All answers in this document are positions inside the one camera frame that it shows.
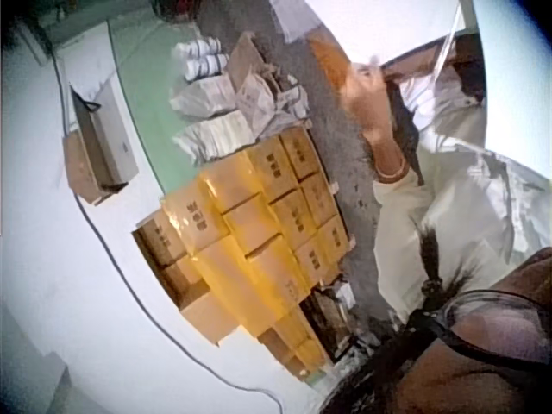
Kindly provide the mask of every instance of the eyeglasses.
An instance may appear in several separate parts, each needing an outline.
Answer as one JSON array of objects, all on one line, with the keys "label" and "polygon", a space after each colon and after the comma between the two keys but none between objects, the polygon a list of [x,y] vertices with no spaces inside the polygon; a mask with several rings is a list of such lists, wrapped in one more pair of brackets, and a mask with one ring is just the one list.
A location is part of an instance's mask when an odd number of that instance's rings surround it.
[{"label": "eyeglasses", "polygon": [[437,312],[416,310],[406,330],[428,330],[458,354],[477,361],[521,371],[552,371],[550,314],[514,293],[463,293]]}]

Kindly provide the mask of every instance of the woman's hand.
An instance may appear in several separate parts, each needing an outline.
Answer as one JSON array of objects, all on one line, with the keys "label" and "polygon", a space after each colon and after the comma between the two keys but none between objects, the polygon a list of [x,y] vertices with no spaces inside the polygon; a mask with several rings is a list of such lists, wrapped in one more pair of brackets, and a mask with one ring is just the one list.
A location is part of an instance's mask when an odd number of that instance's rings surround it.
[{"label": "woman's hand", "polygon": [[392,119],[386,83],[378,66],[349,68],[341,89],[342,107],[364,129],[364,136],[392,138]]}]

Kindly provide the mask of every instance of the electrical wire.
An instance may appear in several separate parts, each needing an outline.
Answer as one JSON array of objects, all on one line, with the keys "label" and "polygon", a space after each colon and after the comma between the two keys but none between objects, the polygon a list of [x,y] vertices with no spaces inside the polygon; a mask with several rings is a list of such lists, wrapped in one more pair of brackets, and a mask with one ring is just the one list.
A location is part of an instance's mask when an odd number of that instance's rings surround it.
[{"label": "electrical wire", "polygon": [[[48,48],[50,49],[49,52],[52,56],[53,61],[53,69],[55,71],[55,76],[58,82],[58,87],[60,90],[60,101],[61,101],[61,116],[62,116],[62,123],[63,123],[63,132],[64,136],[67,136],[69,134],[69,130],[67,127],[67,113],[66,113],[66,107],[63,104],[64,103],[64,88],[63,88],[63,81],[62,77],[60,75],[60,69],[58,68],[58,61],[55,55],[55,51],[53,50],[53,46],[50,43]],[[77,203],[78,209],[80,210],[81,214],[83,215],[86,223],[91,228],[92,232],[96,236],[96,238],[99,240],[100,244],[103,247],[103,250],[107,254],[108,258],[110,259],[111,264],[116,269],[119,277],[121,278],[123,284],[126,286],[126,288],[129,290],[130,295],[135,300],[138,307],[142,310],[142,312],[146,315],[147,319],[170,341],[174,346],[176,346],[187,358],[189,358],[194,364],[198,365],[208,373],[210,373],[213,377],[215,377],[218,381],[222,382],[224,385],[229,386],[230,388],[233,388],[238,391],[243,392],[254,392],[262,394],[268,398],[270,398],[277,406],[279,414],[284,414],[284,406],[282,402],[276,397],[271,391],[264,389],[264,388],[249,388],[245,386],[239,386],[237,384],[234,384],[230,382],[228,379],[225,379],[222,375],[217,373],[213,368],[209,367],[204,362],[200,361],[196,356],[194,356],[188,349],[186,349],[179,341],[174,338],[161,324],[152,316],[152,314],[147,310],[147,307],[144,305],[144,303],[140,300],[134,289],[132,288],[132,285],[127,280],[126,276],[124,275],[124,272],[122,271],[121,267],[116,261],[115,256],[113,255],[113,252],[111,252],[110,247],[108,246],[107,242],[105,241],[104,237],[94,224],[94,222],[91,220],[90,216],[86,212],[85,207],[83,206],[80,198],[78,197],[77,193],[73,193],[73,196],[75,198],[75,202]]]}]

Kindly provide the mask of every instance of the eyeglass frame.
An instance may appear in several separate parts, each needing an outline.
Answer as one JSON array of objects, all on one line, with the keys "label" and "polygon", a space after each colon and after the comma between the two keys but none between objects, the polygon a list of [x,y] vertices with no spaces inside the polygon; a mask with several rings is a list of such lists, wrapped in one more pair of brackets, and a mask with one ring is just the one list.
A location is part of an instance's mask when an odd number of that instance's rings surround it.
[{"label": "eyeglass frame", "polygon": [[522,299],[528,302],[528,304],[534,306],[539,314],[545,314],[549,316],[549,312],[544,309],[538,302],[535,302],[534,300],[523,295],[511,292],[502,292],[493,289],[481,289],[464,292],[458,295],[457,297],[451,299],[448,303],[446,303],[440,310],[432,312],[424,310],[414,310],[411,314],[405,330],[411,333],[418,331],[429,331],[435,336],[435,339],[438,338],[443,341],[445,345],[453,349],[457,354],[466,356],[467,358],[471,358],[476,361],[492,364],[498,367],[510,368],[517,371],[526,371],[532,373],[551,373],[552,365],[550,364],[544,362],[522,360],[515,357],[497,354],[493,351],[488,351],[462,339],[451,329],[451,327],[449,327],[449,324],[446,321],[446,311],[450,308],[451,304],[461,298],[465,298],[466,296],[481,293],[493,293],[504,297]]}]

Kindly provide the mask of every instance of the concrete floor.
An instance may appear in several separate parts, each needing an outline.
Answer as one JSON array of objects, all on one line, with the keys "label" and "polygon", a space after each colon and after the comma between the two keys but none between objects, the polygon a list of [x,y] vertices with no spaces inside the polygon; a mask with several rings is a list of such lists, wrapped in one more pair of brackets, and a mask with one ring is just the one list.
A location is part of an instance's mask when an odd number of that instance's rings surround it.
[{"label": "concrete floor", "polygon": [[268,0],[203,0],[197,23],[202,35],[221,39],[231,52],[242,31],[252,31],[267,62],[295,76],[307,90],[312,136],[329,179],[340,186],[336,198],[356,248],[342,261],[353,288],[360,325],[377,333],[388,318],[388,305],[377,287],[378,270],[373,243],[380,207],[372,190],[373,172],[368,148],[359,129],[339,108],[336,96],[306,41],[285,44],[273,21]]}]

